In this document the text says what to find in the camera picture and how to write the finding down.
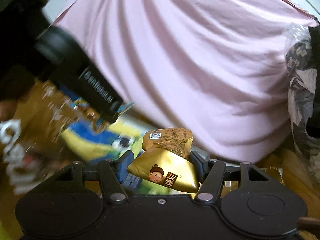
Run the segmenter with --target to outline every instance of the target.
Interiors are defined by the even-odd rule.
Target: cartoon face
[[[155,171],[153,173],[150,172],[149,178],[152,182],[159,183],[162,180],[162,174],[158,171]]]

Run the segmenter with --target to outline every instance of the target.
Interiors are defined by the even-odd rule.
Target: blue and yellow package
[[[60,133],[67,146],[88,163],[95,165],[105,159],[117,160],[127,150],[136,157],[142,149],[139,130],[117,120],[101,133],[96,133],[90,122],[80,120]]]

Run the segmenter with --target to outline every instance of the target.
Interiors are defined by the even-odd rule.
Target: pink cloth
[[[285,0],[68,0],[69,31],[125,101],[208,152],[256,162],[290,132]]]

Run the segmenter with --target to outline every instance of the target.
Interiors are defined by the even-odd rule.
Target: brown label
[[[178,178],[178,175],[173,174],[172,172],[168,172],[168,175],[165,177],[162,186],[171,188],[173,184],[176,182],[177,178]]]

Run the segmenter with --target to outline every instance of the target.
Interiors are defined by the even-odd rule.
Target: plastic bag
[[[294,146],[298,153],[310,161],[309,170],[320,182],[320,139],[308,133],[308,120],[320,107],[314,109],[317,65],[312,51],[309,30],[291,25],[287,35],[290,46],[285,59],[288,70],[288,111]]]

